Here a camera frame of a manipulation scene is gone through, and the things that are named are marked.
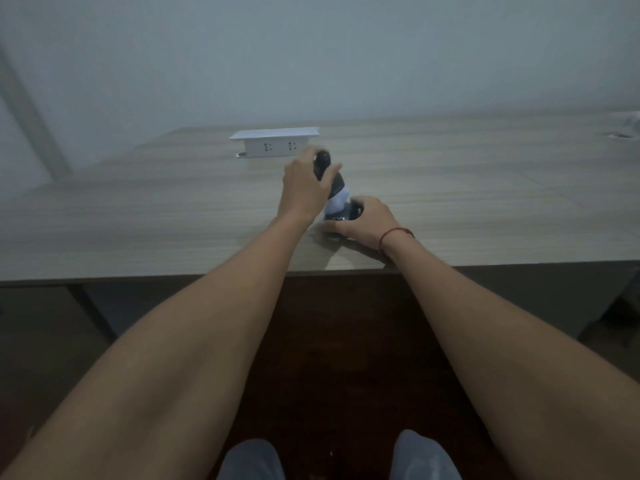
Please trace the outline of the person's right hand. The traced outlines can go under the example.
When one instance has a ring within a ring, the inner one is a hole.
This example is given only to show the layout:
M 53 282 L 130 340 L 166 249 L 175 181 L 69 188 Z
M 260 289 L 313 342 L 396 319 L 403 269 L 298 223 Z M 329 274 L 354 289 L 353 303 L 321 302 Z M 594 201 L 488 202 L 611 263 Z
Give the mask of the person's right hand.
M 364 211 L 353 223 L 353 236 L 356 242 L 380 250 L 383 239 L 396 230 L 404 230 L 389 207 L 373 196 L 354 196 L 352 202 L 361 203 Z

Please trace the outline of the person's left hand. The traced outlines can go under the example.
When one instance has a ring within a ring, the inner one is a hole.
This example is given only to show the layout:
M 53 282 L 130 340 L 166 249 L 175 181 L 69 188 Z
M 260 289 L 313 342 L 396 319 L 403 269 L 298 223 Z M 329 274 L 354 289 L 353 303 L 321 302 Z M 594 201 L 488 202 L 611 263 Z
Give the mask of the person's left hand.
M 313 172 L 314 149 L 306 147 L 284 167 L 283 190 L 274 222 L 295 219 L 308 228 L 321 213 L 330 190 L 324 190 Z

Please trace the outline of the black and white bottle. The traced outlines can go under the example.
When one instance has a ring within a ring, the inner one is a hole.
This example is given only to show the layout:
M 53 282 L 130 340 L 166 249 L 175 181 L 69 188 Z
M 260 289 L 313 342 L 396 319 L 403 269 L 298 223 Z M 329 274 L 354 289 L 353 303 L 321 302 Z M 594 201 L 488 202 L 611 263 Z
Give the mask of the black and white bottle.
M 313 172 L 316 179 L 321 182 L 332 165 L 332 157 L 329 151 L 323 148 L 315 148 L 313 156 Z M 361 203 L 352 202 L 350 191 L 341 172 L 336 172 L 332 180 L 329 196 L 323 209 L 322 220 L 316 225 L 316 232 L 327 235 L 329 239 L 349 239 L 354 241 L 352 235 L 342 232 L 330 231 L 324 227 L 325 223 L 350 222 L 361 217 L 364 206 Z

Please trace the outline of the person's left forearm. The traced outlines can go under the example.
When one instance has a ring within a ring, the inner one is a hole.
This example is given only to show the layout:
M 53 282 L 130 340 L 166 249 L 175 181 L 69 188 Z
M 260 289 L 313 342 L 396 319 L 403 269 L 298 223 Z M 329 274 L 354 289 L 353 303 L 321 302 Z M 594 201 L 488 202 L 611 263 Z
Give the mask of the person's left forearm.
M 0 480 L 204 480 L 313 220 L 299 210 L 281 213 L 223 265 L 135 323 Z

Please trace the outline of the person's right forearm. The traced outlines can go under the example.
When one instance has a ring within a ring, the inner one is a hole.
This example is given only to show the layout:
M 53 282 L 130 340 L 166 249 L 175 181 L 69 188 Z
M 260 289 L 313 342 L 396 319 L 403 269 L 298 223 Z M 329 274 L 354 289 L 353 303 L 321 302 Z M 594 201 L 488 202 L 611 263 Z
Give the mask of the person's right forearm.
M 381 247 L 519 480 L 640 480 L 640 383 L 409 233 Z

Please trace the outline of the white pop-up power socket box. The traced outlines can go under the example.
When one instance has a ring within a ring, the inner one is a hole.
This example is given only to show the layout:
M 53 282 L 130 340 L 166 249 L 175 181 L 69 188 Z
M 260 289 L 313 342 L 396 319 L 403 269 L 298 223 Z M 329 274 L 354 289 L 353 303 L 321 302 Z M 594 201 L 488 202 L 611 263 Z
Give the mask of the white pop-up power socket box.
M 238 158 L 254 159 L 295 156 L 309 145 L 310 138 L 317 136 L 318 127 L 297 127 L 240 130 L 229 140 L 243 143 L 244 151 L 237 154 Z

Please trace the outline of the person's right leg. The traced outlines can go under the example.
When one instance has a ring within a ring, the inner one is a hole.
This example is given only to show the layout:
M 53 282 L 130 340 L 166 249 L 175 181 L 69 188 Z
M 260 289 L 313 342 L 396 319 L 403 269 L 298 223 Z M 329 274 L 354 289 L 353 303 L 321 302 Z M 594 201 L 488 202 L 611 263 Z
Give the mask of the person's right leg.
M 411 429 L 395 443 L 389 480 L 462 480 L 453 460 L 435 440 Z

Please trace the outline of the person's leg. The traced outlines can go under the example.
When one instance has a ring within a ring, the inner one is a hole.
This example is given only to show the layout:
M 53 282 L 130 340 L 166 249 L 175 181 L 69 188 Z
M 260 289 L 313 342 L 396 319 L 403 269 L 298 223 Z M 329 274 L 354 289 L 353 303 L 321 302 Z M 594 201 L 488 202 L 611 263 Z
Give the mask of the person's leg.
M 411 429 L 395 443 L 389 480 L 462 480 L 453 460 L 435 440 Z
M 215 480 L 285 480 L 285 473 L 274 446 L 254 438 L 226 453 Z

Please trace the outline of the person's left leg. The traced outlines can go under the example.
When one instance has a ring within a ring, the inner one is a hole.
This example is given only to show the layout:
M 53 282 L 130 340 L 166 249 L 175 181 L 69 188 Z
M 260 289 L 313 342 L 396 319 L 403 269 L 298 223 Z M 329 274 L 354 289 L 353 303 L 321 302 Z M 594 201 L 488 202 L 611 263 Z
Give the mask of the person's left leg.
M 274 446 L 254 438 L 226 453 L 215 480 L 285 480 L 285 473 Z

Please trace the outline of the dark metal table leg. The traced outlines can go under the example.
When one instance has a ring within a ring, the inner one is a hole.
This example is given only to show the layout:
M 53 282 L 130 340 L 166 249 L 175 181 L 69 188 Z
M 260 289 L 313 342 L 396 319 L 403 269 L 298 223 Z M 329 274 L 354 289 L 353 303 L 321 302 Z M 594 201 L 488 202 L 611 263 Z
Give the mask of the dark metal table leg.
M 66 285 L 66 288 L 78 306 L 80 306 L 88 316 L 92 325 L 94 325 L 98 332 L 100 332 L 101 336 L 105 338 L 107 343 L 112 345 L 117 340 L 118 334 L 114 331 L 107 318 L 96 306 L 84 286 L 82 284 L 70 284 Z
M 640 334 L 640 268 L 601 318 L 588 323 L 578 337 L 581 343 L 611 343 L 629 348 Z

